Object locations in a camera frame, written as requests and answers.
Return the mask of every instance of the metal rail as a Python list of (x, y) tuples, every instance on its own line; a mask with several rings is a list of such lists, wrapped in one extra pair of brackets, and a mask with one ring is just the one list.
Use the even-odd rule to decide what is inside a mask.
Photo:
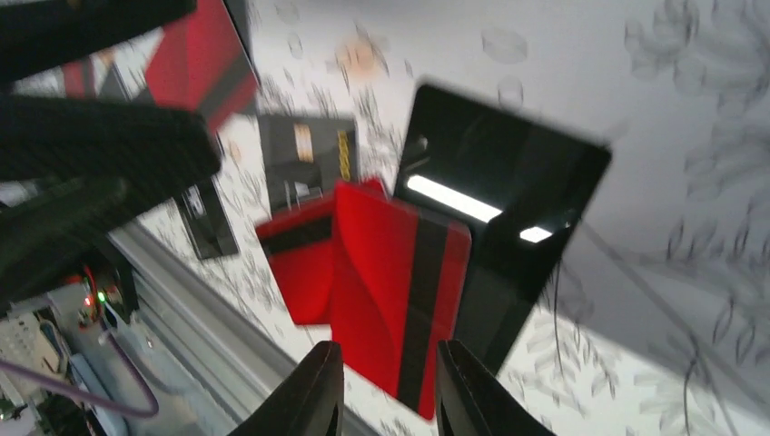
[[(137, 271), (139, 313), (148, 331), (223, 410), (244, 421), (297, 362), (140, 225), (130, 223), (110, 238)], [(348, 436), (378, 435), (350, 409), (343, 428)]]

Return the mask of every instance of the red and black card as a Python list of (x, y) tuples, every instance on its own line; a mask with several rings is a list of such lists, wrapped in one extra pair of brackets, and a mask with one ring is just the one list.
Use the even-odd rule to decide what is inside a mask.
[[(380, 179), (362, 184), (385, 196)], [(331, 223), (334, 195), (284, 210), (257, 225), (256, 233), (265, 251), (275, 282), (296, 325), (329, 324), (329, 296), (333, 264)]]
[(425, 419), (451, 338), (469, 229), (352, 184), (335, 191), (331, 338), (354, 371)]

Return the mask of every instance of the card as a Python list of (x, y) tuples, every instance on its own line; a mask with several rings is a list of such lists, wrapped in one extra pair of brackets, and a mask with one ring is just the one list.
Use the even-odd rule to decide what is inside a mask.
[[(362, 187), (374, 195), (386, 195), (380, 179), (369, 179)], [(333, 212), (331, 192), (303, 203), (299, 209), (277, 213), (272, 220), (256, 227), (275, 282), (296, 325), (329, 323)]]
[(213, 179), (196, 184), (183, 195), (174, 197), (174, 202), (199, 260), (238, 254), (238, 243)]
[(331, 339), (354, 371), (430, 420), (438, 341), (454, 329), (469, 229), (353, 184), (334, 194)]
[(351, 118), (259, 116), (271, 212), (294, 209), (358, 181), (356, 124)]
[(454, 89), (415, 94), (393, 196), (468, 225), (454, 339), (497, 374), (610, 162), (575, 133)]

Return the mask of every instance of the black magnetic stripe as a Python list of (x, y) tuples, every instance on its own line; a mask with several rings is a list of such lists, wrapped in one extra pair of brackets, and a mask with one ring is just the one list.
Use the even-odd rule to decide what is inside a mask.
[[(249, 65), (249, 59), (245, 55), (238, 55), (198, 105), (198, 112), (208, 120), (227, 104), (232, 94), (243, 85), (243, 80), (251, 77), (252, 67)], [(237, 112), (239, 109), (241, 108), (233, 108), (233, 111)]]
[(270, 257), (281, 252), (288, 252), (312, 243), (320, 243), (331, 239), (331, 215), (321, 217), (260, 240), (262, 249)]
[(422, 216), (418, 219), (397, 395), (399, 401), (414, 411), (420, 407), (422, 379), (448, 233), (446, 225)]

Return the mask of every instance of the black plastic part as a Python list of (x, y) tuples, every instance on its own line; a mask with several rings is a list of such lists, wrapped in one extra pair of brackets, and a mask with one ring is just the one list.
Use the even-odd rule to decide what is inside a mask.
[(436, 419), (441, 436), (554, 436), (459, 341), (440, 341)]
[(44, 0), (0, 6), (0, 84), (120, 44), (196, 6), (195, 0)]
[(319, 342), (230, 436), (340, 436), (343, 395), (342, 348)]
[(128, 189), (122, 202), (9, 265), (0, 274), (0, 311), (45, 292), (40, 285), (94, 241), (221, 167), (219, 148), (199, 115), (141, 104), (0, 95), (0, 144), (0, 180), (119, 178)]

